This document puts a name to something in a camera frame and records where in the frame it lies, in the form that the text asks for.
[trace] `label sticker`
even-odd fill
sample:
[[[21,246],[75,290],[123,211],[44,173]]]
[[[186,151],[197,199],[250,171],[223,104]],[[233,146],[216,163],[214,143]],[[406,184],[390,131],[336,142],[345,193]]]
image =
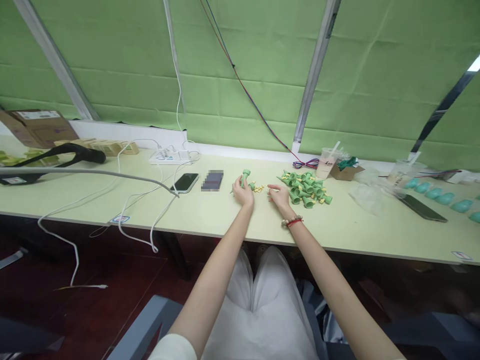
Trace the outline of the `label sticker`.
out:
[[[455,255],[457,258],[462,260],[467,260],[467,261],[473,260],[470,256],[468,256],[466,253],[461,251],[452,251],[451,253]]]
[[[9,178],[4,178],[7,183],[10,184],[23,184],[26,183],[27,181],[23,180],[21,177],[9,177]]]
[[[130,216],[122,216],[121,218],[121,223],[126,223],[130,219]],[[110,220],[111,223],[119,223],[120,222],[120,215],[115,216],[112,220]]]
[[[26,120],[59,118],[56,111],[19,111],[18,114]]]

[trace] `clear plastic bag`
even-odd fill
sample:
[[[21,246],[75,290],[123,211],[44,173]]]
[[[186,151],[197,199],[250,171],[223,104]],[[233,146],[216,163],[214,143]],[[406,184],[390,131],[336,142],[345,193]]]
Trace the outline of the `clear plastic bag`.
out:
[[[375,169],[358,172],[353,177],[360,185],[352,188],[349,195],[364,210],[378,216],[382,211],[383,194],[404,198],[406,193],[402,188],[389,183],[385,178],[379,177]]]

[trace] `smartphone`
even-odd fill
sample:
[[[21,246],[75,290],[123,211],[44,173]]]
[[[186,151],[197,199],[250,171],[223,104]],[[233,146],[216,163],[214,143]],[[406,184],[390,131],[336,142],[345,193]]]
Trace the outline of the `smartphone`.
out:
[[[208,172],[203,184],[201,185],[201,191],[220,191],[220,184],[224,178],[223,170],[211,170]]]
[[[429,208],[420,200],[417,200],[412,195],[407,195],[404,198],[399,198],[398,200],[407,205],[410,209],[412,209],[424,219],[437,221],[440,223],[446,223],[448,221],[446,218],[433,211],[431,208]]]
[[[180,194],[186,194],[192,190],[198,179],[198,174],[184,173],[181,178],[175,182],[175,188]]]

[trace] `desk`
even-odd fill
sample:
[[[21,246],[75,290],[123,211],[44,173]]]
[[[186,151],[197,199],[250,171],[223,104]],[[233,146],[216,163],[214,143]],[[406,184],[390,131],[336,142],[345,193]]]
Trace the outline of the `desk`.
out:
[[[157,166],[149,165],[151,150],[135,156],[121,158],[122,171],[141,177],[160,178]],[[116,171],[113,160],[96,165]],[[164,180],[173,174],[176,166],[162,165]],[[251,170],[249,181],[258,185],[280,184],[276,178],[282,169],[291,164],[203,155],[199,161],[185,166],[178,172],[199,173],[200,179],[190,193],[181,194],[157,223],[155,229],[163,232],[222,237],[237,215],[239,205],[230,193],[231,184],[242,173]],[[224,178],[219,192],[200,191],[201,183],[210,170],[223,170]],[[45,180],[26,186],[0,187],[0,213],[17,216],[39,217],[63,204],[98,190],[111,181],[104,175],[74,174]],[[475,197],[480,189],[467,185],[452,185],[438,180],[445,190],[462,197]],[[333,196],[331,205],[317,204],[306,209],[302,204],[293,209],[303,215],[305,225],[327,250],[356,254],[368,254],[391,258],[412,259],[436,263],[460,264],[462,261],[452,251],[463,252],[473,258],[469,264],[480,265],[480,224],[440,205],[413,190],[409,194],[420,199],[434,211],[448,219],[447,223],[424,220],[395,198],[384,196],[383,212],[374,216],[360,208],[348,195],[358,184],[355,181],[338,181],[329,178],[324,183],[327,193]],[[120,179],[107,194],[93,199],[83,206],[64,211],[51,217],[54,220],[105,225],[122,210],[130,194],[141,193],[154,185],[147,182]],[[255,193],[255,210],[246,240],[267,244],[294,245],[288,229],[280,226],[282,220],[275,205],[267,201],[267,191]],[[155,218],[171,200],[172,195],[159,189],[145,196],[125,212],[130,219],[125,227],[150,229]]]

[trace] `beaded bracelet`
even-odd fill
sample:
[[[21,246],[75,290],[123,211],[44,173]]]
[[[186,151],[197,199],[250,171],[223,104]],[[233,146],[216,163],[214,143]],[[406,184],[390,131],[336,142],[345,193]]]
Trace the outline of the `beaded bracelet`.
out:
[[[288,220],[282,220],[281,225],[286,227],[288,226],[291,222],[294,222],[295,220],[302,220],[304,217],[302,215],[297,215],[295,217],[292,217],[291,219]]]

